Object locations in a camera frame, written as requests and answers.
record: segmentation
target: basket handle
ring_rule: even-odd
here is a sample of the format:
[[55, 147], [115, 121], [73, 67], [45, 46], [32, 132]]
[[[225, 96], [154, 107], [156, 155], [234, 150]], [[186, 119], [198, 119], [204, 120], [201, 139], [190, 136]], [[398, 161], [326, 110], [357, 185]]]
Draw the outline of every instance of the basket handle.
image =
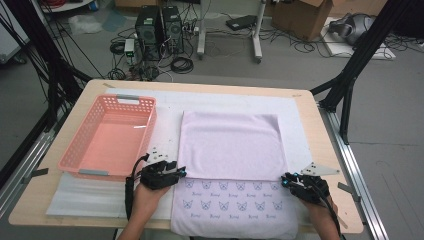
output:
[[108, 171], [102, 171], [102, 170], [80, 169], [78, 173], [87, 174], [87, 175], [97, 175], [97, 176], [109, 176]]
[[139, 96], [134, 95], [125, 95], [125, 94], [116, 94], [116, 98], [118, 99], [124, 99], [124, 100], [140, 100]]

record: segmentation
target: wooden table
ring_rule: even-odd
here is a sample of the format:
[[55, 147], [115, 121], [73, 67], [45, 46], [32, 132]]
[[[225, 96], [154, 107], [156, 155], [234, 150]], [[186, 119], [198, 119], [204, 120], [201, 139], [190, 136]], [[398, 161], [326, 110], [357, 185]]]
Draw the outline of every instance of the wooden table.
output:
[[[31, 226], [81, 226], [81, 227], [113, 227], [122, 228], [126, 219], [98, 217], [57, 217], [47, 216], [46, 210], [59, 184], [62, 172], [57, 163], [66, 147], [81, 124], [85, 114], [92, 105], [95, 97], [104, 93], [108, 88], [144, 89], [175, 92], [197, 92], [218, 94], [240, 94], [256, 96], [273, 96], [293, 98], [297, 104], [303, 128], [310, 146], [312, 159], [318, 164], [341, 169], [335, 150], [316, 106], [312, 94], [307, 90], [254, 88], [217, 85], [196, 85], [156, 82], [128, 82], [113, 80], [92, 80], [84, 89], [71, 114], [56, 136], [49, 151], [38, 169], [48, 168], [46, 175], [34, 177], [28, 184], [14, 210], [9, 222], [15, 225]], [[360, 233], [363, 231], [362, 221], [352, 196], [337, 188], [338, 182], [346, 184], [343, 174], [326, 176], [333, 200], [339, 208], [339, 216], [348, 226], [341, 225], [343, 233]], [[169, 220], [150, 220], [146, 228], [169, 229]], [[301, 225], [300, 232], [311, 232], [310, 225]]]

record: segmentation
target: folded cloth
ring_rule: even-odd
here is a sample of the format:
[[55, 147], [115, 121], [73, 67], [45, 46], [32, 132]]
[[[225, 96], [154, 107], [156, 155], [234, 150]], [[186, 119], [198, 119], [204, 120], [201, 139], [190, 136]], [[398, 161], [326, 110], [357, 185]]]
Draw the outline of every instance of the folded cloth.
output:
[[188, 178], [278, 181], [287, 171], [278, 116], [186, 111], [178, 165]]
[[184, 112], [171, 230], [213, 238], [293, 239], [293, 198], [277, 115]]

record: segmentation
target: plastic bag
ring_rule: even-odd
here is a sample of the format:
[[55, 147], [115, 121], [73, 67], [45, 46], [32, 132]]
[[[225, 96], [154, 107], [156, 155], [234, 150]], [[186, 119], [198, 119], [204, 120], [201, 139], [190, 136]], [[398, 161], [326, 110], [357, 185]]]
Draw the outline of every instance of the plastic bag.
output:
[[101, 24], [94, 16], [77, 15], [68, 19], [73, 35], [97, 33], [102, 30]]

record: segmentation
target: desktop computer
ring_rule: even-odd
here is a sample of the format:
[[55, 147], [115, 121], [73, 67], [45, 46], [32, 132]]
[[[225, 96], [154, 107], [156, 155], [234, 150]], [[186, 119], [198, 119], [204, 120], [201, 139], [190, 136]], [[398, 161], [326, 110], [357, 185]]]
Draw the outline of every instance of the desktop computer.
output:
[[164, 42], [160, 8], [158, 6], [142, 6], [135, 23], [135, 30], [143, 60], [160, 60], [162, 57], [160, 48]]
[[169, 54], [184, 52], [182, 22], [176, 6], [162, 8], [166, 46]]

